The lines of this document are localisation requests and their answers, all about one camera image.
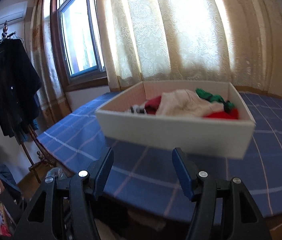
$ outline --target air conditioner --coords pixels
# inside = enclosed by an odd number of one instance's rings
[[[0,9],[0,29],[3,28],[5,21],[9,25],[23,21],[25,19],[26,9],[28,7],[28,2],[19,2],[12,4],[5,8]]]

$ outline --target blue checkered tablecloth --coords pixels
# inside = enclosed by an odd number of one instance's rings
[[[106,147],[114,150],[114,165],[104,192],[128,205],[178,221],[191,220],[194,203],[183,195],[171,152],[105,138],[95,109],[117,93],[104,94],[75,110],[38,139],[74,172],[86,169]],[[282,100],[241,94],[257,122],[243,160],[190,155],[199,169],[215,178],[239,177],[263,216],[282,213]],[[216,220],[221,217],[217,201]]]

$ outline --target window sill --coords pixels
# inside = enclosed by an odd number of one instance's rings
[[[92,80],[80,82],[78,84],[70,84],[64,89],[64,91],[71,92],[71,91],[76,91],[76,90],[101,87],[101,86],[107,86],[107,85],[108,85],[108,78],[105,73],[105,77],[94,78]]]

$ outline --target wooden window frame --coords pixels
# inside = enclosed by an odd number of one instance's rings
[[[94,75],[89,75],[88,78],[84,75],[78,75],[71,79],[68,78],[67,65],[63,54],[63,45],[60,35],[58,23],[58,0],[51,0],[50,4],[50,24],[51,24],[51,38],[52,49],[56,69],[60,78],[60,82],[64,92],[81,90],[86,88],[100,87],[108,85],[108,78],[106,72],[98,72]]]

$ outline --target open cardboard box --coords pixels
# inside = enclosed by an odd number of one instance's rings
[[[202,88],[230,100],[239,112],[239,120],[202,117],[173,117],[125,112],[130,106],[177,89]],[[242,159],[250,143],[256,122],[240,94],[231,83],[209,81],[140,82],[118,94],[96,110],[105,136],[151,147]]]

